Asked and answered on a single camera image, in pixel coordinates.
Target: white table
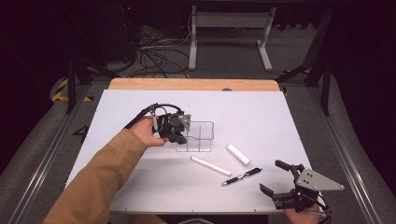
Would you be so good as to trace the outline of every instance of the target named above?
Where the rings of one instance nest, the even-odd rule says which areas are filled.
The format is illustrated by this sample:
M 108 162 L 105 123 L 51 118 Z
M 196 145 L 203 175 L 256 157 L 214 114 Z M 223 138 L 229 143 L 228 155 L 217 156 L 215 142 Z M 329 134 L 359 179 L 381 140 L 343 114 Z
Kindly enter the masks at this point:
M 259 183 L 275 193 L 294 188 L 291 173 L 276 167 L 275 160 L 310 167 L 281 91 L 106 90 L 68 182 L 125 124 L 154 103 L 177 105 L 192 114 L 192 120 L 213 121 L 212 151 L 176 152 L 176 145 L 171 143 L 149 148 L 116 194 L 112 212 L 273 214 L 280 211 L 260 192 Z M 251 162 L 247 166 L 239 162 L 227 152 L 229 144 Z M 210 170 L 192 161 L 191 156 L 233 174 Z M 255 167 L 262 171 L 231 186 L 221 186 L 225 180 Z

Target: metal stand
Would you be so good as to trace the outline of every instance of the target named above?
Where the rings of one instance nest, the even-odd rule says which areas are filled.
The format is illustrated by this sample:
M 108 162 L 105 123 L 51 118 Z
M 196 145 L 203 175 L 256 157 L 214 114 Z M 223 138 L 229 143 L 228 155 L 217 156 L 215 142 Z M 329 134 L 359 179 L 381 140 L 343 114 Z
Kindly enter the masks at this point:
M 66 114 L 70 114 L 73 107 L 76 105 L 76 76 L 82 85 L 90 85 L 92 82 L 92 77 L 87 70 L 88 66 L 105 74 L 108 77 L 120 77 L 83 56 L 77 55 L 73 58 L 70 58 L 67 62 L 67 89 L 69 101 Z
M 269 12 L 239 13 L 239 12 L 201 12 L 196 6 L 192 7 L 191 13 L 191 48 L 189 69 L 194 70 L 197 54 L 197 27 L 241 27 L 241 28 L 265 28 L 264 36 L 257 40 L 257 47 L 262 56 L 265 71 L 271 71 L 272 65 L 268 58 L 265 44 L 271 30 L 276 8 L 272 7 Z
M 282 75 L 275 79 L 276 82 L 284 82 L 291 77 L 302 73 L 308 68 L 312 68 L 309 72 L 309 76 L 305 79 L 304 83 L 307 87 L 314 87 L 318 84 L 320 78 L 324 75 L 321 106 L 326 115 L 329 115 L 328 102 L 329 102 L 329 90 L 330 90 L 330 66 L 328 65 L 328 52 L 323 48 L 323 43 L 326 37 L 326 31 L 329 27 L 330 20 L 332 18 L 332 10 L 328 9 L 324 15 L 318 29 L 312 40 L 311 46 L 305 55 L 303 64 L 290 72 L 284 71 L 285 75 Z

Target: hand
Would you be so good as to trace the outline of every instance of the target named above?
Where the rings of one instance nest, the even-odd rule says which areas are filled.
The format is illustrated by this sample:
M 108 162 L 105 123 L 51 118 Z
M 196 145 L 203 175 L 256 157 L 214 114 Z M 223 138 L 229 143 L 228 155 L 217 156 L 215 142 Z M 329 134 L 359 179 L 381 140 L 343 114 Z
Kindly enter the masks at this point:
M 311 208 L 311 211 L 319 211 L 319 206 L 314 204 Z M 290 220 L 291 224 L 318 224 L 319 223 L 319 216 L 309 214 L 307 210 L 302 212 L 296 213 L 294 209 L 283 209 L 286 217 Z
M 145 116 L 139 120 L 129 130 L 134 133 L 147 147 L 161 147 L 168 139 L 156 138 L 152 133 L 152 116 Z

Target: white tube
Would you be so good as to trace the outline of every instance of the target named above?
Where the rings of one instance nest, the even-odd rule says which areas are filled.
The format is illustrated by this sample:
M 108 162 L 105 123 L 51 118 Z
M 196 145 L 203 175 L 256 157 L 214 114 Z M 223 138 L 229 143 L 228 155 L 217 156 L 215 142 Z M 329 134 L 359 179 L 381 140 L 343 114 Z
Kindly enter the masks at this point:
M 191 159 L 192 159 L 193 161 L 196 161 L 196 162 L 198 162 L 198 163 L 200 163 L 200 164 L 202 164 L 202 165 L 204 165 L 204 166 L 206 166 L 206 167 L 208 167 L 208 168 L 210 168 L 210 169 L 212 169 L 212 170 L 215 170 L 215 171 L 217 171 L 217 172 L 219 172 L 219 173 L 222 173 L 222 174 L 224 174 L 224 175 L 231 175 L 231 172 L 226 171 L 226 170 L 224 170 L 224 169 L 221 169 L 221 168 L 219 168 L 218 166 L 215 166 L 215 165 L 213 165 L 213 164 L 210 164 L 210 163 L 207 162 L 207 161 L 200 160 L 200 159 L 198 159 L 198 158 L 196 158 L 196 157 L 193 157 L 193 156 L 191 156 Z
M 240 152 L 233 145 L 227 146 L 227 151 L 229 151 L 231 154 L 233 154 L 233 156 L 235 156 L 239 161 L 244 163 L 244 165 L 248 165 L 248 163 L 250 162 L 250 159 L 248 157 L 246 157 L 244 154 L 242 154 L 242 152 Z

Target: brown sleeve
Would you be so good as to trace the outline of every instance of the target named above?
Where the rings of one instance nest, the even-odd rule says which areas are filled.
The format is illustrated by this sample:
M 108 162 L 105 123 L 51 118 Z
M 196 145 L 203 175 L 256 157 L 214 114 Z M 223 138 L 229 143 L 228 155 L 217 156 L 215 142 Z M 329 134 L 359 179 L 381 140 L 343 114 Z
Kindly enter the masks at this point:
M 146 149 L 133 133 L 122 130 L 77 174 L 44 223 L 107 223 L 115 193 L 128 180 Z

